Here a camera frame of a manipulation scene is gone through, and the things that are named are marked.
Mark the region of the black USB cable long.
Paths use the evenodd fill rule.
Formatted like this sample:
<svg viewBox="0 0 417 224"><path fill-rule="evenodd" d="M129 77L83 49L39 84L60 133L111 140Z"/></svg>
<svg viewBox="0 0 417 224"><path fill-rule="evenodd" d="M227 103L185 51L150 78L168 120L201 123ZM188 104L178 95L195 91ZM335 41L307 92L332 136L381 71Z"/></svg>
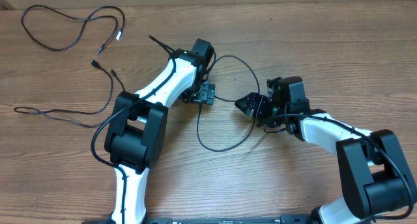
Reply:
<svg viewBox="0 0 417 224"><path fill-rule="evenodd" d="M255 72L253 71L253 69L245 62L245 61L243 61L241 58L239 58L239 57L237 57L237 56L234 56L234 55L224 55L224 56L221 56L221 57L219 57L219 58L217 58L217 56L216 56L216 52L214 53L214 61L212 62L212 64L208 67L208 69L207 69L207 77L209 77L209 74L210 74L210 72L211 72L211 70L214 68L214 65L218 62L218 61L220 61L221 59L224 59L224 58L227 58L227 57L230 57L230 58L234 58L234 59L236 59L236 60L238 60L238 61L240 61L241 63L243 63L248 69L249 69L249 71L252 73L252 76L253 76L253 78L254 78L254 80L255 80L255 83L256 83L256 86L257 86L257 93L259 94L260 93L260 84L259 84L259 80L258 80L258 78L257 78L257 76L256 76L256 74L255 74ZM225 98L220 98L220 97L218 97L218 96L214 96L215 98L217 98L217 99L219 99L219 100L221 100L221 101L223 101L223 102L235 102L236 100L229 100L229 99L225 99ZM234 148L236 148L236 147L238 147L238 146L240 146L241 144L243 144L249 137L250 137L250 135L252 134L252 132L253 132L253 129L255 128L255 122L256 122L256 120L255 120L255 118L254 117L252 117L252 125L251 125L251 128L250 128L250 130L249 130L249 132L247 133L247 135L241 140L241 141L239 141L237 144L235 144L235 145L232 145L232 146L230 146L230 147L227 147L227 148L223 148L223 149L213 149L213 148L209 148L208 146L206 146L206 145L204 145L203 144L203 142L202 142L202 140L201 140L201 138L200 138L200 136L199 136L199 120L200 120L200 117L201 117L201 111L202 111L202 108L203 108L203 105L202 104L199 104L199 109L198 109L198 116L197 116L197 124L196 124L196 135L197 135L197 140L199 141L199 144L203 147L203 148L205 148L205 149L207 149L207 150L209 150L209 151L211 151L211 152L227 152L227 151L230 151L230 150L233 150Z"/></svg>

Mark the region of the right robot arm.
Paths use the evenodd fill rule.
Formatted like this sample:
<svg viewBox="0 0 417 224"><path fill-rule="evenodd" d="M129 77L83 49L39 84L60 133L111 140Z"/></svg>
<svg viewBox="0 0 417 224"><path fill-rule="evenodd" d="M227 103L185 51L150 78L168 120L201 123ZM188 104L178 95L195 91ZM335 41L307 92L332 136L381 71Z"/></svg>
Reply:
<svg viewBox="0 0 417 224"><path fill-rule="evenodd" d="M395 133L355 128L312 109L299 76L267 81L268 95L251 92L235 106L258 126L286 131L338 159L342 195L311 211L307 223L371 223L405 219L416 204L416 183Z"/></svg>

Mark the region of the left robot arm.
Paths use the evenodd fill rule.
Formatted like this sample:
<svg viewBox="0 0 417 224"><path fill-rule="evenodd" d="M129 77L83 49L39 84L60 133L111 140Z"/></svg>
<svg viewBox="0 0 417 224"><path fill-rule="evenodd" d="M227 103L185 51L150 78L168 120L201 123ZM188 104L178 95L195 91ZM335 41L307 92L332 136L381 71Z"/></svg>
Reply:
<svg viewBox="0 0 417 224"><path fill-rule="evenodd" d="M214 103L215 86L204 78L213 55L210 42L198 38L191 50L172 51L164 71L146 87L118 95L104 143L117 178L109 223L145 220L147 179L164 145L169 108L177 99Z"/></svg>

